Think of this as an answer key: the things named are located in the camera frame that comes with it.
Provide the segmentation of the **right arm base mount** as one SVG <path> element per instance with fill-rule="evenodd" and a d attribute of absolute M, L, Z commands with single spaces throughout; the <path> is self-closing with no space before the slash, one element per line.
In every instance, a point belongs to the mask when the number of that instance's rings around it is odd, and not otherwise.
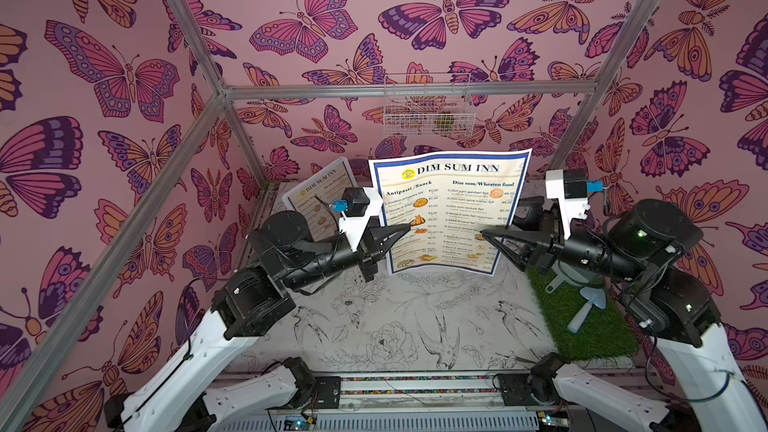
<path fill-rule="evenodd" d="M 542 375 L 501 373 L 494 383 L 505 406 L 551 406 L 560 401 L 553 380 Z"/>

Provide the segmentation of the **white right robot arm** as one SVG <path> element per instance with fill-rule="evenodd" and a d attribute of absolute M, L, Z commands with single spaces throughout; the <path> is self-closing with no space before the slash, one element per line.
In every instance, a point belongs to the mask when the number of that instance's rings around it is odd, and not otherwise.
<path fill-rule="evenodd" d="M 528 390 L 541 404 L 568 402 L 626 431 L 764 431 L 767 418 L 737 364 L 712 295 L 676 262 L 703 237 L 673 203 L 644 199 L 596 235 L 579 220 L 554 230 L 492 227 L 482 237 L 520 266 L 581 268 L 625 287 L 618 301 L 672 369 L 683 396 L 654 400 L 596 377 L 557 353 L 530 370 Z"/>

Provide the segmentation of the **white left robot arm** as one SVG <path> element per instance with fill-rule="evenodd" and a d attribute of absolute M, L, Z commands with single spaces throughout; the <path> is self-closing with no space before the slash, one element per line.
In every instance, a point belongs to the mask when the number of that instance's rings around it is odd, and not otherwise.
<path fill-rule="evenodd" d="M 104 415 L 115 431 L 218 431 L 258 410 L 302 408 L 315 397 L 315 377 L 290 357 L 268 372 L 235 386 L 214 387 L 221 372 L 297 307 L 293 296 L 306 286 L 357 267 L 365 279 L 411 229 L 355 217 L 346 233 L 316 241 L 305 217 L 281 211 L 249 233 L 255 259 L 216 292 L 197 328 L 143 387 L 107 401 Z"/>

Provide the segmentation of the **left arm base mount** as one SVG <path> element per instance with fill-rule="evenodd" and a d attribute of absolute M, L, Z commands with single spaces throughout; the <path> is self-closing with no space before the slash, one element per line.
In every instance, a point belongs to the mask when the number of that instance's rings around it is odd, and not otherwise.
<path fill-rule="evenodd" d="M 284 405 L 288 409 L 338 409 L 341 400 L 340 376 L 303 378 L 296 381 L 296 393 Z"/>

